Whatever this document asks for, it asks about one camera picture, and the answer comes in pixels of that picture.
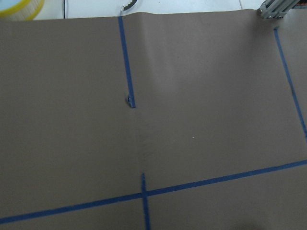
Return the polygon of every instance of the gray surface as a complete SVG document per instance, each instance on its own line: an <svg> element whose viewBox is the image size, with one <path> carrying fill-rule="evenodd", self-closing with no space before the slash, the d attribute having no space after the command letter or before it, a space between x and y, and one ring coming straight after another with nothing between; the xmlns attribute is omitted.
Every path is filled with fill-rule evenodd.
<svg viewBox="0 0 307 230"><path fill-rule="evenodd" d="M304 120L307 121L307 9L292 10L279 28L283 52L298 96Z"/></svg>
<svg viewBox="0 0 307 230"><path fill-rule="evenodd" d="M143 230L142 200L126 201L0 226L1 230Z"/></svg>
<svg viewBox="0 0 307 230"><path fill-rule="evenodd" d="M307 167L149 198L153 230L305 230Z"/></svg>
<svg viewBox="0 0 307 230"><path fill-rule="evenodd" d="M148 189L306 159L274 38L256 11L124 18Z"/></svg>
<svg viewBox="0 0 307 230"><path fill-rule="evenodd" d="M2 27L0 217L140 192L117 19Z"/></svg>

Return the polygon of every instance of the blue tape strip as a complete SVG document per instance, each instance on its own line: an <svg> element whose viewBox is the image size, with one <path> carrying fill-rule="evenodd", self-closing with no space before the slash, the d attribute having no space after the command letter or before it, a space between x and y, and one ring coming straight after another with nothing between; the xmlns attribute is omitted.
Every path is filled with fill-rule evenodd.
<svg viewBox="0 0 307 230"><path fill-rule="evenodd" d="M18 215L18 216L13 216L13 217L1 218L0 224L6 224L6 223L11 223L11 222L21 221L21 220L26 220L26 219L34 219L34 218L38 218L38 217L51 216L51 215L55 215L55 214L72 212L72 211L82 210L82 209L86 209L86 208L109 205L109 204L113 204L113 203L118 203L118 202L123 202L123 201L128 201L128 200L134 200L134 199L140 199L140 198L142 198L142 193L136 193L136 194L132 194L132 195L125 195L125 196L115 197L115 198L111 198L111 199L98 200L98 201L79 204L79 205L60 207L60 208L50 209L50 210L45 210L45 211L40 211L40 212L33 212L33 213L29 213L29 214L23 214L23 215Z"/></svg>
<svg viewBox="0 0 307 230"><path fill-rule="evenodd" d="M152 191L147 191L147 195L148 196L155 196L155 195L160 195L160 194L164 194L164 193L171 193L171 192L175 192L175 191L179 191L179 190L195 188L195 187L204 186L204 185L208 185L208 184L216 184L216 183L220 183L220 182L224 182L224 181L231 181L231 180L235 180L235 179L239 179L239 178L255 176L255 175L264 174L264 173L270 173L270 172L294 168L294 167L302 166L302 165L307 165L307 160L293 162L293 163L290 163L290 164L285 164L285 165L275 166L275 167L270 167L270 168L265 168L265 169L258 169L258 170L248 171L248 172L232 174L232 175L228 175L228 176L216 177L216 178L213 178L213 179L197 181L197 182L192 182L192 183L187 183L187 184L181 184L181 185L176 185L176 186L167 187L167 188L155 189L155 190L152 190Z"/></svg>
<svg viewBox="0 0 307 230"><path fill-rule="evenodd" d="M299 107L298 99L297 99L297 96L296 96L294 85L292 83L292 79L291 79L291 75L290 75L290 72L289 72L289 69L288 69L288 65L287 65L286 59L285 59L284 54L283 54L283 48L282 48L282 45L281 45L281 42L280 42L280 39L279 39L279 36L278 36L278 27L276 27L274 29L274 34L275 34L276 43L277 43L277 46L278 46L278 49L279 49L280 57L281 57L282 62L283 62L283 68L284 68L284 71L285 71L285 73L287 75L287 79L288 79L289 85L291 87L291 91L292 91L294 103L295 103L295 106L296 106L296 110L297 110L297 113L298 113L299 119L301 121L301 125L302 125L302 128L303 128L303 131L304 131L304 134L305 134L305 140L307 141L306 125L305 125L305 122L304 122L302 111L301 111L301 109Z"/></svg>
<svg viewBox="0 0 307 230"><path fill-rule="evenodd" d="M148 199L147 199L147 191L146 191L146 180L145 175L142 174L142 198L143 198L143 211L145 217L145 226L146 230L150 230L150 217L149 217L149 209L148 209Z"/></svg>
<svg viewBox="0 0 307 230"><path fill-rule="evenodd" d="M131 77L130 64L129 64L129 56L128 56L128 50L127 50L127 44L126 44L124 22L123 22L122 16L118 17L118 25L119 25L120 39L121 39L121 45L123 49L126 76L127 76L127 82L128 82L128 90L129 90L128 103L130 104L131 108L135 108L134 91L133 91L132 77Z"/></svg>

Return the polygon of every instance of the black curved object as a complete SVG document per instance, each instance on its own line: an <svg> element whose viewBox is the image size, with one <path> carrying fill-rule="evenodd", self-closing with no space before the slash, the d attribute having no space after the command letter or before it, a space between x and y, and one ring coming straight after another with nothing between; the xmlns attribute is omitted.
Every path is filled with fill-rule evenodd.
<svg viewBox="0 0 307 230"><path fill-rule="evenodd" d="M132 0L132 2L130 2L127 6L124 6L123 11L130 9L136 2L137 2L137 0Z"/></svg>

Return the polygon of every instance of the silver metal object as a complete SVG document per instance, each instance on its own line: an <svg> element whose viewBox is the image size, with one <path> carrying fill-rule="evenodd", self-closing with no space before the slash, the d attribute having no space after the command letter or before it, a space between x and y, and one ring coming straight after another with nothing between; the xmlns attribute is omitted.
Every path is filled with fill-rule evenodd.
<svg viewBox="0 0 307 230"><path fill-rule="evenodd" d="M259 8L261 17L283 18L300 0L266 0Z"/></svg>

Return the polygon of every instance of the floor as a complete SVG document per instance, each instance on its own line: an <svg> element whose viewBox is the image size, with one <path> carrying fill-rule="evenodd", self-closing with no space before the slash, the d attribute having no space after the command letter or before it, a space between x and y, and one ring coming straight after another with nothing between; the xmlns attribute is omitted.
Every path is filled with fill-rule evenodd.
<svg viewBox="0 0 307 230"><path fill-rule="evenodd" d="M130 0L66 0L66 18L92 18L118 16L121 6ZM216 12L258 9L264 0L138 0L126 14L149 12L156 14L185 12ZM35 20L62 19L63 0L45 0Z"/></svg>

